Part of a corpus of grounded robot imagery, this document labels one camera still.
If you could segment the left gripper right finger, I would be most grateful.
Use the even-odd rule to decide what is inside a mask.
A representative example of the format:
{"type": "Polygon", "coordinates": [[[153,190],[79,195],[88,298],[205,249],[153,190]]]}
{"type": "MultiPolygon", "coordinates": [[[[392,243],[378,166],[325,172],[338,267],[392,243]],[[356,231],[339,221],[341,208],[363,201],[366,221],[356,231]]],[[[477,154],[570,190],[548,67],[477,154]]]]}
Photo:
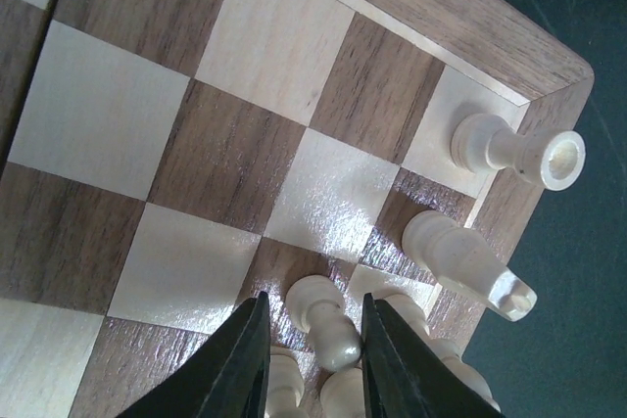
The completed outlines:
{"type": "Polygon", "coordinates": [[[465,385],[385,300],[362,301],[367,417],[501,417],[465,385]]]}

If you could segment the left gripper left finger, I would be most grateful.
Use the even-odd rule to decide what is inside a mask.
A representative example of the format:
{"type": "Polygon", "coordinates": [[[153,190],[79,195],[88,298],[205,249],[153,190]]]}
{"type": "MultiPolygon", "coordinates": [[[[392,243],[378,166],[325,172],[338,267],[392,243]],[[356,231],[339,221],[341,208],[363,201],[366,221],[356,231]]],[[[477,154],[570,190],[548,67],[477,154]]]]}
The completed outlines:
{"type": "Polygon", "coordinates": [[[172,375],[121,417],[263,417],[270,364],[269,300],[243,301],[172,375]]]}

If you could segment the white pawn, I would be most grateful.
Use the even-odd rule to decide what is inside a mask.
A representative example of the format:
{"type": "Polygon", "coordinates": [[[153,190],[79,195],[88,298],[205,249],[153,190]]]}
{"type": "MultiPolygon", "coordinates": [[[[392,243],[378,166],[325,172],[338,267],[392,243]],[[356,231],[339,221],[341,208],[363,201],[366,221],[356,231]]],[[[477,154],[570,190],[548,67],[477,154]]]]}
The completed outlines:
{"type": "Polygon", "coordinates": [[[300,407],[305,381],[293,354],[284,348],[270,349],[265,417],[308,417],[300,407]]]}
{"type": "Polygon", "coordinates": [[[310,275],[296,281],[285,307],[294,327],[307,335],[321,368],[340,372],[359,363],[361,335],[345,314],[342,292],[329,278],[310,275]]]}

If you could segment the white bishop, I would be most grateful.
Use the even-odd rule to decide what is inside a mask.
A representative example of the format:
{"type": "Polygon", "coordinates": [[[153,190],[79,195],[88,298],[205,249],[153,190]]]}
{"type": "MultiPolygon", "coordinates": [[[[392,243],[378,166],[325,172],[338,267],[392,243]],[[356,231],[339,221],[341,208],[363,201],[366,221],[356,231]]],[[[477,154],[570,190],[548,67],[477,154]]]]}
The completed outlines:
{"type": "Polygon", "coordinates": [[[524,318],[537,295],[492,252],[475,230],[425,210],[404,229],[402,250],[444,288],[479,302],[508,321],[524,318]]]}

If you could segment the white piece corner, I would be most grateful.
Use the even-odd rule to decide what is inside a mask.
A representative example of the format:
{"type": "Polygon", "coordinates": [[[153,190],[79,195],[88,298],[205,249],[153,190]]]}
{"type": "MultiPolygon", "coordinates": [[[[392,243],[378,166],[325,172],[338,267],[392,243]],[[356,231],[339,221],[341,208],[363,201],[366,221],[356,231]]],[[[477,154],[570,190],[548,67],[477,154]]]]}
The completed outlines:
{"type": "Polygon", "coordinates": [[[500,116],[474,114],[455,129],[451,155],[456,165],[476,174],[510,168],[527,183],[563,191],[579,178],[586,146],[574,130],[551,128],[520,134],[500,116]]]}

